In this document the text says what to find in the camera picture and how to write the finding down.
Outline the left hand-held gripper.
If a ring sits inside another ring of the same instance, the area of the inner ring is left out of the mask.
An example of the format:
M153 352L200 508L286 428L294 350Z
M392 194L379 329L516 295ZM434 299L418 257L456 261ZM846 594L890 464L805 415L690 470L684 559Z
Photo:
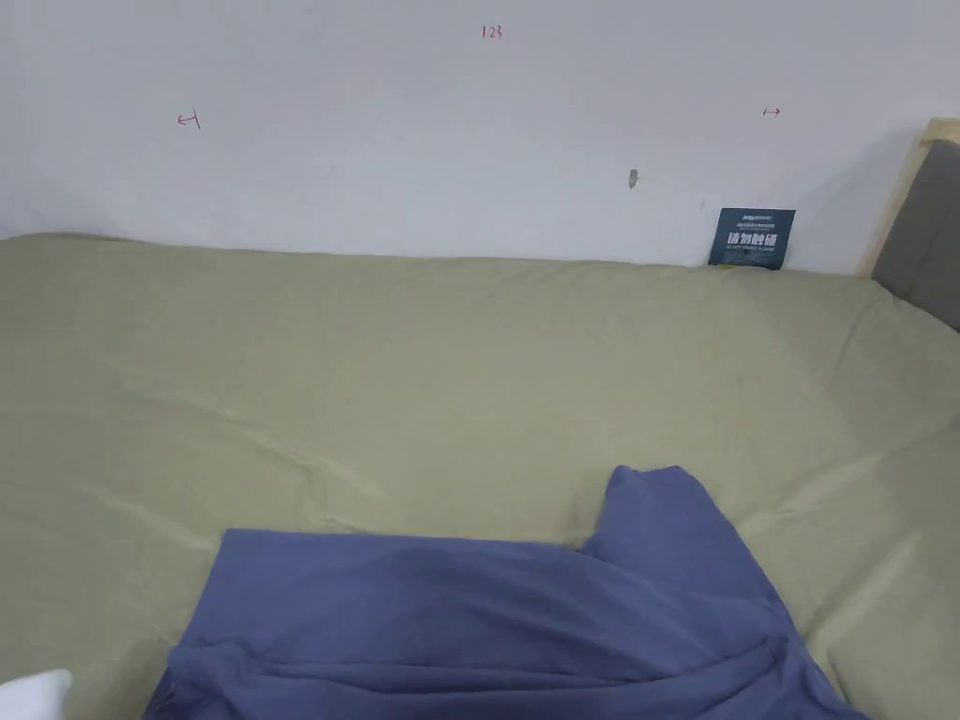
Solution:
M72 681L68 670L56 669L3 682L0 686L1 719L63 719Z

